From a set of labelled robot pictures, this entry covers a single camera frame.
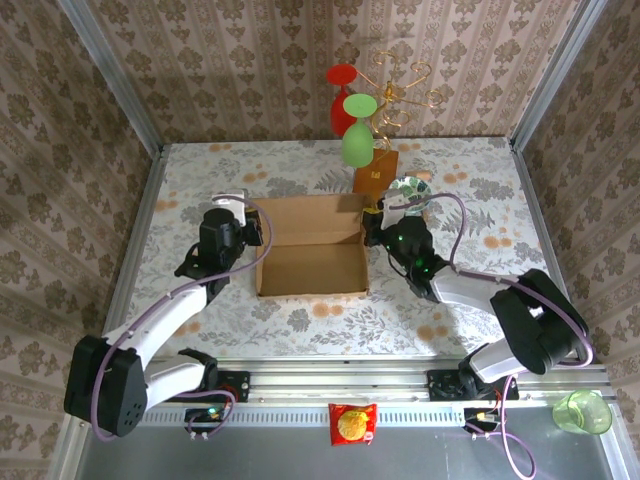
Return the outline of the red plastic wine glass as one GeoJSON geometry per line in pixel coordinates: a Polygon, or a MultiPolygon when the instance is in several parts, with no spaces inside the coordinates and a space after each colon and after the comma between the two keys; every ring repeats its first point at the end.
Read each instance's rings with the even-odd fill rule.
{"type": "Polygon", "coordinates": [[[351,64],[334,65],[328,69],[326,74],[328,83],[339,88],[330,110],[331,129],[338,137],[343,137],[345,132],[356,122],[356,118],[344,109],[344,100],[351,94],[348,86],[356,79],[357,75],[356,68],[351,64]]]}

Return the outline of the grey metal sheet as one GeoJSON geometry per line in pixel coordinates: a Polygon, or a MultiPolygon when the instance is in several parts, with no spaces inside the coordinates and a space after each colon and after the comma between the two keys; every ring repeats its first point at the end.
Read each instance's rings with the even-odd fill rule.
{"type": "Polygon", "coordinates": [[[518,480],[497,439],[460,428],[381,428],[333,446],[325,428],[227,427],[209,441],[176,428],[90,440],[72,480],[518,480]]]}

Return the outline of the green transparent plastic cup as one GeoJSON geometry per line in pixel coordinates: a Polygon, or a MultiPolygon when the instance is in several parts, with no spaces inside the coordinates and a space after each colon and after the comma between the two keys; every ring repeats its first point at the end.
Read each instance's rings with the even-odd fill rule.
{"type": "Polygon", "coordinates": [[[552,418],[560,429],[575,434],[602,435],[613,423],[609,404],[591,390],[566,395],[554,405],[552,418]]]}

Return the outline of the brown cardboard box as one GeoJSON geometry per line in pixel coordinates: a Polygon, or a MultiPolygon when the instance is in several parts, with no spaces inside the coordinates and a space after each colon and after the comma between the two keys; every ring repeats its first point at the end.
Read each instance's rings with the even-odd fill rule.
{"type": "Polygon", "coordinates": [[[361,226],[367,198],[332,194],[255,201],[274,227],[272,248],[256,267],[267,298],[349,297],[369,292],[361,226]]]}

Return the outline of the green plastic wine glass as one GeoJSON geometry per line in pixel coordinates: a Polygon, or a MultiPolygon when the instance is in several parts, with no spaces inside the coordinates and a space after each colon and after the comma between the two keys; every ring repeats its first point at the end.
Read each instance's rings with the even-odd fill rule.
{"type": "Polygon", "coordinates": [[[366,119],[377,107],[376,99],[364,93],[351,94],[343,102],[345,112],[356,119],[342,137],[342,160],[350,167],[363,168],[373,160],[374,139],[366,119]]]}

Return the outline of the red snack packet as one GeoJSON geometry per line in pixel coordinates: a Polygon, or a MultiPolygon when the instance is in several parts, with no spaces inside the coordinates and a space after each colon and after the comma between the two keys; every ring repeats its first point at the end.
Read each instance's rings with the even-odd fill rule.
{"type": "Polygon", "coordinates": [[[376,433],[377,405],[328,405],[329,431],[332,446],[370,445],[376,433]]]}

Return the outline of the aluminium front mounting rail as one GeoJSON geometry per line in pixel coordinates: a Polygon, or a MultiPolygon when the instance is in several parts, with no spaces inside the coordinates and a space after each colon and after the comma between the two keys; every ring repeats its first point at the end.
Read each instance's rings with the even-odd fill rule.
{"type": "MultiPolygon", "coordinates": [[[[251,376],[250,400],[418,402],[428,397],[427,373],[455,369],[459,361],[424,356],[329,356],[223,358],[222,370],[244,370],[251,376]]],[[[520,399],[532,405],[552,403],[574,390],[592,390],[608,401],[616,399],[605,368],[595,364],[579,370],[558,367],[544,376],[521,373],[520,399]]]]}

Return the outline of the aluminium table side rail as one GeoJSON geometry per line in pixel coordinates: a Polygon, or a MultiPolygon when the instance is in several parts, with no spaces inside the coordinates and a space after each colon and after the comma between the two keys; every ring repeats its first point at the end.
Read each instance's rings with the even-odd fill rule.
{"type": "MultiPolygon", "coordinates": [[[[126,321],[137,272],[164,177],[167,164],[166,154],[169,150],[169,147],[162,147],[153,158],[107,312],[103,334],[120,327],[126,321]]],[[[85,441],[91,434],[90,424],[68,414],[65,415],[46,480],[75,480],[85,441]]]]}
{"type": "Polygon", "coordinates": [[[529,175],[526,162],[522,152],[513,145],[511,140],[507,140],[507,145],[512,153],[514,164],[518,172],[521,186],[526,197],[527,205],[532,216],[532,221],[540,242],[540,248],[545,260],[549,275],[554,283],[559,287],[560,291],[568,296],[568,290],[562,276],[562,272],[553,249],[551,237],[549,235],[543,213],[529,175]]]}

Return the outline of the aluminium frame corner post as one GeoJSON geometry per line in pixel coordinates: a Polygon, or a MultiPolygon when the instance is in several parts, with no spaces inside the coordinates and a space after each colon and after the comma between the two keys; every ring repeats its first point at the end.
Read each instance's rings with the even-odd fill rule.
{"type": "Polygon", "coordinates": [[[511,135],[510,144],[514,152],[522,153],[531,140],[607,3],[608,0],[580,0],[538,86],[534,89],[529,104],[511,135]]]}
{"type": "Polygon", "coordinates": [[[152,158],[157,158],[164,142],[153,126],[141,97],[128,78],[123,62],[111,48],[97,17],[87,0],[58,0],[91,59],[102,74],[118,105],[126,115],[141,144],[152,158]]]}

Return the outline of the green patterned plate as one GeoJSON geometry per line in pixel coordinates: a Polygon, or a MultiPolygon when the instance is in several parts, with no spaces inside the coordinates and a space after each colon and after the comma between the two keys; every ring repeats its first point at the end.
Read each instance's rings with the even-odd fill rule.
{"type": "Polygon", "coordinates": [[[426,209],[432,194],[425,180],[412,175],[397,177],[390,183],[389,189],[401,194],[400,205],[405,206],[406,214],[412,216],[419,215],[426,209]]]}

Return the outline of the wooden rack base block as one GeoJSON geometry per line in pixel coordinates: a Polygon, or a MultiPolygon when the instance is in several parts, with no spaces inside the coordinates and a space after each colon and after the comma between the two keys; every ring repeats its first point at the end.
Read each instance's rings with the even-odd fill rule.
{"type": "Polygon", "coordinates": [[[399,152],[377,148],[373,152],[372,162],[355,170],[352,191],[377,200],[397,176],[399,152]]]}

